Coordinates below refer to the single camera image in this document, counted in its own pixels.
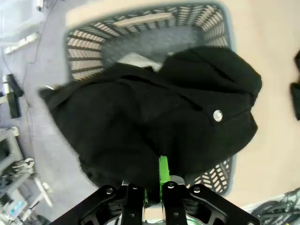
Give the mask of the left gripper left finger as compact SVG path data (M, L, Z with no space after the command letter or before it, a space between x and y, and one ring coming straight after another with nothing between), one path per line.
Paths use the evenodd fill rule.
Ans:
M144 189L132 184L115 189L106 185L51 222L52 225L122 225L143 223Z

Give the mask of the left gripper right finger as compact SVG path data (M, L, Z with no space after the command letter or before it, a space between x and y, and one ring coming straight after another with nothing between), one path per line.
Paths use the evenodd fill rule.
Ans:
M202 184L171 181L166 156L159 158L161 201L167 225L259 225L260 221Z

